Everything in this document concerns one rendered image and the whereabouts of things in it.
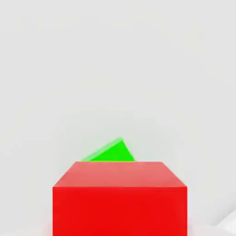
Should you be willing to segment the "small red cube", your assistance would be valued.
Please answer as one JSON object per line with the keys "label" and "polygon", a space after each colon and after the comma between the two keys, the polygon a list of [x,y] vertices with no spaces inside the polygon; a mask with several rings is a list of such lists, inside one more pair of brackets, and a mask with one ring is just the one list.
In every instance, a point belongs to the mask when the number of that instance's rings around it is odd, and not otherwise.
{"label": "small red cube", "polygon": [[187,236],[187,186],[162,162],[76,162],[53,186],[53,236]]}

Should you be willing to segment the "small green cube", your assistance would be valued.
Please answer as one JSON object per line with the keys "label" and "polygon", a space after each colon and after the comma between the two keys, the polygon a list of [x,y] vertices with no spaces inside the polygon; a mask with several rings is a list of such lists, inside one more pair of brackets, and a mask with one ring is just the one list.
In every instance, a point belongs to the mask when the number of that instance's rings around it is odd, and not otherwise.
{"label": "small green cube", "polygon": [[99,148],[81,161],[126,162],[135,161],[135,159],[126,147],[123,138],[119,137]]}

